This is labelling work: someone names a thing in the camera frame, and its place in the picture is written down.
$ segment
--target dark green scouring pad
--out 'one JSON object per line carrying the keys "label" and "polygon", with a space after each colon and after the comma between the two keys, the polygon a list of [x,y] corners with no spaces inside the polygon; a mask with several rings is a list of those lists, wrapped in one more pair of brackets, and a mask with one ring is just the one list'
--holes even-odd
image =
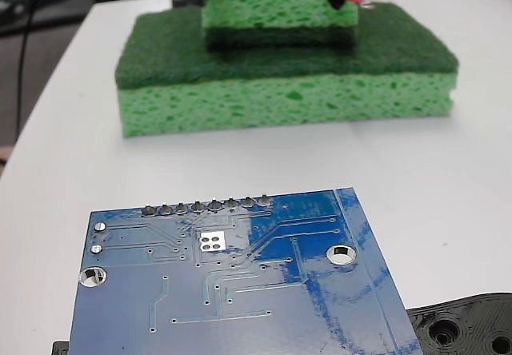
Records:
{"label": "dark green scouring pad", "polygon": [[123,133],[448,115],[458,61],[428,29],[381,3],[358,38],[209,53],[199,8],[143,15],[116,71]]}
{"label": "dark green scouring pad", "polygon": [[208,0],[202,11],[210,49],[255,46],[354,46],[358,8],[327,0]]}

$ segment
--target green sponge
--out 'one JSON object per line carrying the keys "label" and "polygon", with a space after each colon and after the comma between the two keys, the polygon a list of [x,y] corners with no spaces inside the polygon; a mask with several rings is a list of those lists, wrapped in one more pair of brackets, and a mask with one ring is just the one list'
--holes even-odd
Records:
{"label": "green sponge", "polygon": [[339,11],[327,0],[208,0],[202,11],[206,45],[353,46],[358,8]]}
{"label": "green sponge", "polygon": [[116,71],[124,135],[448,115],[455,56],[395,5],[359,16],[353,49],[223,53],[198,8],[141,16]]}

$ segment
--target mounting hole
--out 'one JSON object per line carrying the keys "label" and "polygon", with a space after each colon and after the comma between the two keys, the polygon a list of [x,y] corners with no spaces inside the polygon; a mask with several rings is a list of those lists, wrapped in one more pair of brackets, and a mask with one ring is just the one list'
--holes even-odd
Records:
{"label": "mounting hole", "polygon": [[106,280],[106,271],[101,267],[89,267],[80,273],[78,281],[85,287],[98,287]]}
{"label": "mounting hole", "polygon": [[458,339],[460,330],[452,321],[436,321],[429,328],[429,335],[438,345],[450,345]]}
{"label": "mounting hole", "polygon": [[327,258],[335,265],[349,265],[354,263],[357,254],[348,245],[333,245],[327,250]]}
{"label": "mounting hole", "polygon": [[500,354],[509,353],[512,349],[512,343],[506,337],[497,337],[493,340],[492,349]]}

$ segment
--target white table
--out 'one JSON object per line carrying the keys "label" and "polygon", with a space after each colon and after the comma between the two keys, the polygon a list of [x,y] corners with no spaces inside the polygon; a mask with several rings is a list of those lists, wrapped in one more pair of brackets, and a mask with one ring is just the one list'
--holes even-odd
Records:
{"label": "white table", "polygon": [[114,69],[135,17],[169,1],[96,5],[19,139],[0,181],[1,353],[68,340],[90,211],[162,201],[353,186],[406,308],[512,292],[512,0],[391,0],[459,57],[451,118],[123,139]]}

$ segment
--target black wire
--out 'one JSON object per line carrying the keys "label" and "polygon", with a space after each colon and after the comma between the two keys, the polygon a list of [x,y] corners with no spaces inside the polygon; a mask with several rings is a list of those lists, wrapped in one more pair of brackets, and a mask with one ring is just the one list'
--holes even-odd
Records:
{"label": "black wire", "polygon": [[26,20],[25,31],[23,32],[22,48],[19,54],[18,62],[18,89],[16,93],[16,135],[15,140],[19,138],[19,134],[22,132],[22,94],[23,94],[23,66],[25,65],[25,52],[26,42],[29,37],[30,30],[32,28],[32,20],[34,14],[38,8],[39,0],[33,0],[29,8],[29,17]]}

